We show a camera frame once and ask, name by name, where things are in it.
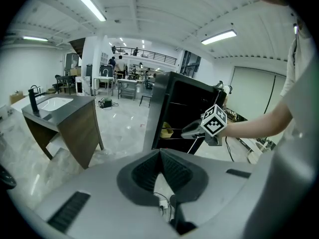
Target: railing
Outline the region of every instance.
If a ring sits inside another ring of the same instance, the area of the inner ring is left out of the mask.
[[[177,60],[176,58],[166,56],[164,54],[148,51],[148,50],[138,49],[136,52],[135,48],[127,48],[127,47],[120,47],[120,46],[115,46],[115,48],[116,50],[113,51],[114,54],[123,54],[123,55],[131,55],[131,56],[142,57],[142,58],[149,58],[149,59],[154,59],[161,62],[169,63],[172,65],[175,65]]]

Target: sink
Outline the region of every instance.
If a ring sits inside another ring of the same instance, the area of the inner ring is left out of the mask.
[[[71,102],[73,98],[50,98],[40,104],[38,104],[38,108],[51,112],[61,108],[67,103]]]

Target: fluorescent light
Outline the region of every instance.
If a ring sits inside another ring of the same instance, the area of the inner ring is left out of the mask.
[[[297,34],[297,31],[298,31],[298,26],[297,24],[294,24],[294,33]]]
[[[47,42],[48,41],[48,39],[31,37],[31,36],[24,36],[23,38],[26,39],[26,40],[35,40],[35,41],[42,41],[42,42]]]
[[[92,3],[91,0],[81,0],[81,1],[91,10],[91,12],[94,13],[95,16],[97,16],[97,18],[100,21],[106,20],[104,16],[100,13],[100,11],[96,8],[96,6]]]
[[[227,31],[227,32],[215,35],[215,36],[212,36],[212,37],[210,37],[208,39],[202,40],[201,43],[204,44],[204,45],[207,45],[209,43],[217,42],[217,41],[220,41],[220,40],[223,40],[223,39],[227,39],[227,38],[230,38],[230,37],[234,37],[236,35],[237,34],[236,34],[236,32],[234,30],[230,30],[230,31]]]

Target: gray countertop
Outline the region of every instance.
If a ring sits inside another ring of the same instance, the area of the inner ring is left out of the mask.
[[[47,125],[48,127],[55,128],[74,112],[76,112],[77,110],[84,107],[85,105],[87,105],[95,99],[94,97],[82,97],[68,94],[50,94],[37,100],[36,103],[38,105],[50,98],[72,98],[73,100],[65,104],[64,106],[60,107],[59,109],[51,112],[39,109],[38,114],[34,114],[31,105],[28,105],[22,109],[23,115],[29,118],[30,120],[38,122],[42,125]]]

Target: faucet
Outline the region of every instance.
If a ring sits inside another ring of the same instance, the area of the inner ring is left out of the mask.
[[[36,89],[36,88],[37,87],[28,90],[29,91],[30,104],[31,104],[33,113],[39,113],[39,109],[38,109],[38,106],[36,105],[35,98],[39,97],[39,96],[42,96],[42,95],[45,95],[45,92],[35,94],[33,90]]]
[[[104,71],[105,71],[105,70],[108,71],[108,76],[109,76],[109,70],[108,70],[108,69],[104,69],[103,72],[102,72],[102,74],[104,75]]]

